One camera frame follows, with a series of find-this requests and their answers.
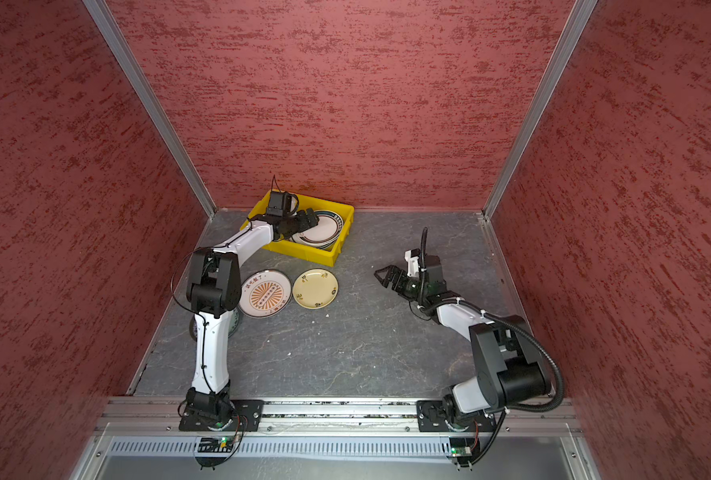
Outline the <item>white plate green rim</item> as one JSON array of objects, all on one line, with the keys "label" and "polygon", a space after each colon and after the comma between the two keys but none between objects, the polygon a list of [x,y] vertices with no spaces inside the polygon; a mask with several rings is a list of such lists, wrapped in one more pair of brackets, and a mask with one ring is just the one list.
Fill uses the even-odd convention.
[{"label": "white plate green rim", "polygon": [[300,237],[296,239],[296,242],[297,244],[301,244],[303,246],[309,246],[311,248],[316,248],[319,250],[330,251],[337,244],[338,240],[337,238],[335,238],[328,242],[309,242]]},{"label": "white plate green rim", "polygon": [[339,238],[343,228],[344,220],[336,212],[329,210],[317,210],[320,218],[317,228],[317,235],[314,239],[305,239],[309,242],[328,242]]}]

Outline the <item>cream plate small motifs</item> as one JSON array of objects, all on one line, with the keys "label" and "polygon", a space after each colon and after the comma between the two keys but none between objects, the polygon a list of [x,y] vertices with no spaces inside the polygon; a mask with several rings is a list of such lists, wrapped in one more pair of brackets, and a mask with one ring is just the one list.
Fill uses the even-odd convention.
[{"label": "cream plate small motifs", "polygon": [[322,309],[332,304],[340,291],[338,278],[325,269],[303,272],[293,285],[293,298],[299,306],[309,310]]}]

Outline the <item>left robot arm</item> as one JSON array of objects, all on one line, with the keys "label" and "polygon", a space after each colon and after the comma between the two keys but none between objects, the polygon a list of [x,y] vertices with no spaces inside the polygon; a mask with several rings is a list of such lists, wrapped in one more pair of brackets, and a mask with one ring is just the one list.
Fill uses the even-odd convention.
[{"label": "left robot arm", "polygon": [[241,266],[265,246],[319,225],[314,210],[300,207],[297,195],[273,190],[266,210],[246,227],[191,257],[186,291],[197,326],[196,368],[183,416],[203,428],[239,429],[241,417],[230,399],[228,347],[231,318],[242,297]]}]

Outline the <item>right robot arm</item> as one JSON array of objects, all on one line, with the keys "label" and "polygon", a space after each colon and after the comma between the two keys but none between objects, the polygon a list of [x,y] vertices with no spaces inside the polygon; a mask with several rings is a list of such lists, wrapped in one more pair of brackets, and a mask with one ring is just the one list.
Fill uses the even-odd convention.
[{"label": "right robot arm", "polygon": [[533,411],[529,400],[553,390],[545,353],[517,315],[497,316],[447,287],[441,259],[407,252],[407,268],[375,270],[375,279],[409,302],[415,316],[447,327],[469,341],[475,376],[451,386],[443,400],[423,404],[427,421],[466,430],[483,418],[515,408]]}]

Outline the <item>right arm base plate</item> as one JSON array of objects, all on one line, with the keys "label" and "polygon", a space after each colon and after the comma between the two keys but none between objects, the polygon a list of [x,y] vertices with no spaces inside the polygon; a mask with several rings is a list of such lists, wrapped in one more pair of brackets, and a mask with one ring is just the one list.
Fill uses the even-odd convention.
[{"label": "right arm base plate", "polygon": [[459,413],[447,400],[419,400],[415,404],[417,426],[423,433],[475,433],[493,432],[495,419],[483,411]]}]

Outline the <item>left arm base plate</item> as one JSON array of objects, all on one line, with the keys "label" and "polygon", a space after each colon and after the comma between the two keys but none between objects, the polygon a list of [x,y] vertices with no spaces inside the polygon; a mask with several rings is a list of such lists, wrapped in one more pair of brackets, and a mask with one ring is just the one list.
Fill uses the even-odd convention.
[{"label": "left arm base plate", "polygon": [[266,406],[263,400],[219,401],[215,408],[199,408],[184,401],[178,410],[179,432],[258,432]]}]

